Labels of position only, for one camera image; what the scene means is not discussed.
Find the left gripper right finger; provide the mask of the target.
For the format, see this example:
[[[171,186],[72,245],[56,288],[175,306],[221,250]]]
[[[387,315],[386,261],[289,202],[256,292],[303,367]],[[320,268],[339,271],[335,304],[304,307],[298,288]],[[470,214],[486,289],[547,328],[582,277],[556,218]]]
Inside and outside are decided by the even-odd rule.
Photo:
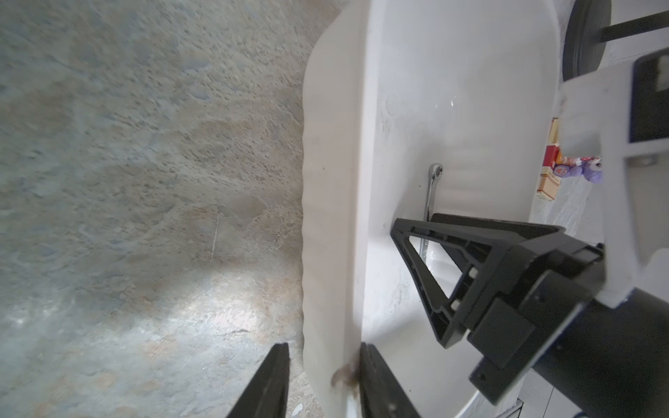
[[[359,388],[365,418],[419,418],[420,414],[405,394],[378,349],[362,343]]]

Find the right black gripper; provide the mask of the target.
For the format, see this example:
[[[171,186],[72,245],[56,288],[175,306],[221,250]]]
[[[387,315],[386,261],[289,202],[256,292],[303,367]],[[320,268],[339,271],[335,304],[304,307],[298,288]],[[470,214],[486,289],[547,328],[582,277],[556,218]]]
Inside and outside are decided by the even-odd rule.
[[[604,287],[603,245],[562,226],[454,214],[398,218],[390,231],[437,342],[469,331],[483,356],[470,376],[501,401]]]

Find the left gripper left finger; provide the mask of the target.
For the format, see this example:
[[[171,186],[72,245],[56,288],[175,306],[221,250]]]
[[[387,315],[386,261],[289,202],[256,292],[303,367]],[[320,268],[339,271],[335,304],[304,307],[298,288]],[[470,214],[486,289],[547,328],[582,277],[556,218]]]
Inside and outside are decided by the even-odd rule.
[[[284,418],[289,398],[289,376],[289,345],[277,343],[228,413],[228,418]]]

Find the white plastic storage box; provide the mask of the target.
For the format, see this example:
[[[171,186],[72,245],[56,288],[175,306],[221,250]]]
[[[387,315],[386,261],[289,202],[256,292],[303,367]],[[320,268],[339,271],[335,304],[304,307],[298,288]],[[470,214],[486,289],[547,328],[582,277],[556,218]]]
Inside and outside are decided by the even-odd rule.
[[[390,230],[441,214],[527,221],[559,82],[547,1],[353,1],[303,82],[303,364],[328,417],[355,417],[360,345],[423,417],[477,396],[481,356],[437,342]]]

